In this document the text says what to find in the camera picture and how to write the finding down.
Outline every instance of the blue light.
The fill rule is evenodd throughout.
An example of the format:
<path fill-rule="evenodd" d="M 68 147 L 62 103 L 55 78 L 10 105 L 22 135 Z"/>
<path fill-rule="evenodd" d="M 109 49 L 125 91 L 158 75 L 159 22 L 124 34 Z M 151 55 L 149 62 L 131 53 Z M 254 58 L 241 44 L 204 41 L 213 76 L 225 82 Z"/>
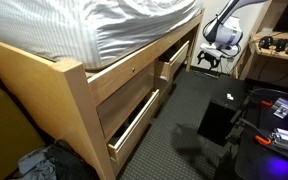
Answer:
<path fill-rule="evenodd" d="M 270 174 L 273 177 L 278 179 L 288 177 L 288 161 L 274 157 L 268 159 L 267 165 L 269 167 Z"/>

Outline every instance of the black bag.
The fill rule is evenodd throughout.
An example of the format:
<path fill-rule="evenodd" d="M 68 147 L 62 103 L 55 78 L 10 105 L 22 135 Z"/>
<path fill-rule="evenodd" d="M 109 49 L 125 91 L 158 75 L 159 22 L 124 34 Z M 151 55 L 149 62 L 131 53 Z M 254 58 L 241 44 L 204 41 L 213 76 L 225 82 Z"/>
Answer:
<path fill-rule="evenodd" d="M 63 140 L 25 155 L 19 161 L 22 180 L 96 180 L 95 169 L 88 165 Z"/>

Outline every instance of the mattress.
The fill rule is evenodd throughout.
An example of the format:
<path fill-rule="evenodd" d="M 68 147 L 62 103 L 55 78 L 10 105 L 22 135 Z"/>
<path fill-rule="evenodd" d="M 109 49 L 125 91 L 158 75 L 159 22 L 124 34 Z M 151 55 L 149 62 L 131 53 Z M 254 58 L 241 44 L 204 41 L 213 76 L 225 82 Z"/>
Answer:
<path fill-rule="evenodd" d="M 202 0 L 0 0 L 0 41 L 104 68 L 198 15 Z"/>

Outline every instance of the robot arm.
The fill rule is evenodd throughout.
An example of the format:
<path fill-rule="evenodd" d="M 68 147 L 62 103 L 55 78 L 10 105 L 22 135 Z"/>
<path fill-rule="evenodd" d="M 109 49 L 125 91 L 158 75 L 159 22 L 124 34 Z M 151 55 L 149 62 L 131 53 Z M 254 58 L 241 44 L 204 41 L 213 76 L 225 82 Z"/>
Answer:
<path fill-rule="evenodd" d="M 224 56 L 222 49 L 234 50 L 232 46 L 237 45 L 242 39 L 242 30 L 239 27 L 239 19 L 231 15 L 239 8 L 249 4 L 262 3 L 268 0 L 230 0 L 219 15 L 209 22 L 204 30 L 203 36 L 210 43 L 202 44 L 202 51 L 199 54 L 199 63 L 204 58 L 211 65 L 217 64 L 221 57 L 232 58 L 233 56 Z"/>

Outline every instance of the gray carpet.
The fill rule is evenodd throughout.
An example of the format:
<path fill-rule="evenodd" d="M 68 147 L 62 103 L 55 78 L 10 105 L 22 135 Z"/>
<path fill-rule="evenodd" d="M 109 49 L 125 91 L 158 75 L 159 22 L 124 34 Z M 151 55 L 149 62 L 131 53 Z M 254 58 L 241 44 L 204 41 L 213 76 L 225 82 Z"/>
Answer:
<path fill-rule="evenodd" d="M 197 134 L 216 80 L 179 72 L 174 91 L 118 179 L 212 179 L 218 146 Z"/>

